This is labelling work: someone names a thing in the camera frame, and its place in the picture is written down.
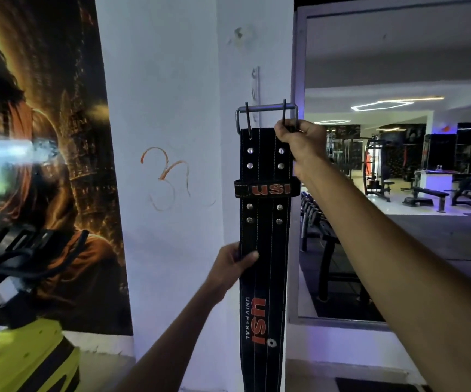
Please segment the large dark figure wall poster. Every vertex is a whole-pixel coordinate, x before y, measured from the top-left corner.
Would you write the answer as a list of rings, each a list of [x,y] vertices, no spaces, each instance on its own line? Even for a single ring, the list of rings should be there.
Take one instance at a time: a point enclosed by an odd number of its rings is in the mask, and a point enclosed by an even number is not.
[[[0,0],[0,230],[56,230],[85,247],[32,287],[64,330],[132,336],[95,0]]]

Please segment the person's left forearm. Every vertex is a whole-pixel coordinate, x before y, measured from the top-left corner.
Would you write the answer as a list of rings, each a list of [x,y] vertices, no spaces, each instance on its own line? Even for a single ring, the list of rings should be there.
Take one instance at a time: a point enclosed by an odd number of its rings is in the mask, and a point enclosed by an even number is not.
[[[179,392],[197,340],[227,290],[205,282],[113,392]]]

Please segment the white counter desk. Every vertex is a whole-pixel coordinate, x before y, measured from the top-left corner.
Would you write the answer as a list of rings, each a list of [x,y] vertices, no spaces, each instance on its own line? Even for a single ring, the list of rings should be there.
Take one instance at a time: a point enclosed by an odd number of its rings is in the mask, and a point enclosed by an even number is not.
[[[451,192],[456,174],[456,171],[450,170],[419,169],[415,172],[413,186],[434,191]]]

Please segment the person's right hand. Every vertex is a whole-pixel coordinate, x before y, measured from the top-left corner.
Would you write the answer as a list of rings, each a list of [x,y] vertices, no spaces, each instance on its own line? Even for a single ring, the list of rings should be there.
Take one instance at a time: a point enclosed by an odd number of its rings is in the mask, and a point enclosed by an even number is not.
[[[312,122],[299,119],[300,126],[307,133],[293,134],[290,137],[278,137],[290,147],[294,157],[295,175],[303,182],[313,177],[323,163],[328,163],[326,156],[326,129]]]

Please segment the yellow black exercise bike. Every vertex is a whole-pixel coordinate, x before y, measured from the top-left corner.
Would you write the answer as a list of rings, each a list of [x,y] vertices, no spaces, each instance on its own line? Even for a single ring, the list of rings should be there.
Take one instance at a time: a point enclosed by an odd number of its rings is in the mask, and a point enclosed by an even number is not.
[[[63,273],[85,248],[82,230],[68,241],[56,230],[0,230],[0,392],[76,392],[80,349],[62,332],[59,321],[39,317],[32,292],[43,280]]]

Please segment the black dumbbell rack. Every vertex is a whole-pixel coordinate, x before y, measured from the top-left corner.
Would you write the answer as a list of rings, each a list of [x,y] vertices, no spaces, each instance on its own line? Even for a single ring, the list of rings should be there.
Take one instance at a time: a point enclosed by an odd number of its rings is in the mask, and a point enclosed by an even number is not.
[[[370,295],[356,273],[330,271],[330,264],[335,251],[335,246],[341,245],[341,242],[314,198],[307,191],[303,191],[301,193],[300,203],[302,216],[300,250],[302,252],[307,251],[308,238],[319,238],[320,243],[323,245],[322,262],[319,270],[317,286],[317,298],[322,302],[328,301],[329,282],[357,283],[360,286],[357,300],[363,304],[369,304],[371,301]]]

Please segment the large wall mirror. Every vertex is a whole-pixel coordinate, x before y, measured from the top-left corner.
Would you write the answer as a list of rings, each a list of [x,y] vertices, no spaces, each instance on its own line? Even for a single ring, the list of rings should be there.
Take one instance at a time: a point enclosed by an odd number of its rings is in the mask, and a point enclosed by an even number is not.
[[[331,161],[399,226],[471,278],[471,0],[298,7],[295,99]],[[367,138],[386,141],[390,203],[363,192]],[[446,212],[402,204],[416,170],[456,171]]]

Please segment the black floor mat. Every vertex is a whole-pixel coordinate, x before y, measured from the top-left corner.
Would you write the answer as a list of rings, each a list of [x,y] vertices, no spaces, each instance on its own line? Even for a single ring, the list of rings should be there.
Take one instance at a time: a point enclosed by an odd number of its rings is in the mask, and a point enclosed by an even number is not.
[[[428,386],[407,382],[367,381],[337,377],[339,392],[433,392]]]

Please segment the black leather weightlifting belt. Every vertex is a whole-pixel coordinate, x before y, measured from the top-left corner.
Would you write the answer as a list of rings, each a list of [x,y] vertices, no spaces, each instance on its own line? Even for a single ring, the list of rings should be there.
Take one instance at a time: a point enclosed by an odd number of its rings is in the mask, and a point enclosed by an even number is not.
[[[253,105],[236,111],[240,139],[240,257],[259,258],[239,279],[240,360],[244,392],[280,392],[286,321],[287,262],[291,199],[300,195],[293,156],[272,127],[252,127],[251,114],[287,111],[294,103]]]

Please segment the person's left hand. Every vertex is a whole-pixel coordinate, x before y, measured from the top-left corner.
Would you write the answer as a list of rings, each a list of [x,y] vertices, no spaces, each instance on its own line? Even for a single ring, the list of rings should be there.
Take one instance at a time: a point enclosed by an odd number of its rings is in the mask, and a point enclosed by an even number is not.
[[[227,291],[247,270],[239,269],[236,265],[236,262],[245,256],[240,254],[239,242],[230,243],[220,248],[204,283],[215,304],[224,299]]]

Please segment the person's right forearm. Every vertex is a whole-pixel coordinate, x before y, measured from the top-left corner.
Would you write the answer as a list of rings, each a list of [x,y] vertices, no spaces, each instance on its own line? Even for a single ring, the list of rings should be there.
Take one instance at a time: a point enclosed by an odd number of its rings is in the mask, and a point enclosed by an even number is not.
[[[434,392],[471,392],[471,278],[409,235],[326,159],[295,171]]]

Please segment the black flat weight bench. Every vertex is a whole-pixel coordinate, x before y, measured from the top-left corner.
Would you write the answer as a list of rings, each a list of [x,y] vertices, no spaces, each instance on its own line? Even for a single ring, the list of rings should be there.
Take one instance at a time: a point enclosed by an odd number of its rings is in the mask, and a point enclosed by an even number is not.
[[[439,213],[446,212],[446,198],[449,196],[448,192],[431,190],[414,186],[411,189],[411,197],[406,197],[402,204],[405,206],[431,206],[434,207],[434,198],[438,199],[436,211]]]

